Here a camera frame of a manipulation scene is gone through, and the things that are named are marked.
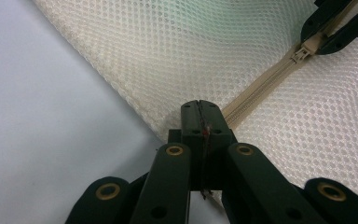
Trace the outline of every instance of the white surface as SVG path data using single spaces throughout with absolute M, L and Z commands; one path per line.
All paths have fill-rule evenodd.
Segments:
M 33 2 L 0 1 L 0 224 L 63 223 L 89 184 L 132 181 L 161 144 Z M 193 194 L 190 223 L 227 218 Z
M 313 0 L 34 0 L 162 139 L 194 99 L 227 105 L 299 41 Z M 358 193 L 358 39 L 311 59 L 235 130 L 293 183 Z

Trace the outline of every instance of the white mesh fabric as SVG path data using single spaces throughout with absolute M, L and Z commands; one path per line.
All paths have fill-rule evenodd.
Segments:
M 195 99 L 221 107 L 298 40 L 313 1 L 34 0 L 162 139 Z M 358 193 L 358 41 L 292 74 L 236 131 L 295 184 Z

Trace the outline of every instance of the zipper teeth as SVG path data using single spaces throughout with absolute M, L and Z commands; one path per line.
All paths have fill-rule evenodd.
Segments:
M 235 128 L 235 126 L 238 125 L 238 122 L 241 121 L 240 119 L 242 119 L 242 116 L 245 113 L 250 112 L 247 110 L 251 108 L 254 103 L 260 99 L 260 97 L 265 97 L 266 92 L 270 91 L 274 84 L 283 81 L 287 72 L 295 65 L 302 63 L 309 55 L 310 52 L 305 48 L 299 49 L 289 59 L 284 59 L 287 60 L 287 62 L 283 63 L 275 71 L 273 71 L 262 83 L 260 83 L 257 87 L 253 87 L 253 89 L 255 89 L 254 91 L 246 95 L 244 98 L 241 98 L 240 95 L 237 99 L 235 99 L 232 104 L 235 104 L 238 101 L 240 101 L 240 103 L 225 116 L 228 126 Z

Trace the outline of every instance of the black bracket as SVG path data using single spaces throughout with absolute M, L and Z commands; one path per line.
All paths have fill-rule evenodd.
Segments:
M 304 23 L 301 30 L 301 42 L 326 27 L 350 2 L 351 0 L 316 0 L 315 5 L 319 8 Z M 344 49 L 356 37 L 358 37 L 358 14 L 333 35 L 327 36 L 316 54 L 335 53 Z
M 222 190 L 231 223 L 358 223 L 355 193 L 325 178 L 292 185 L 261 150 L 237 143 L 217 105 L 192 101 L 181 113 L 148 174 L 95 181 L 66 223 L 185 224 L 191 190 Z

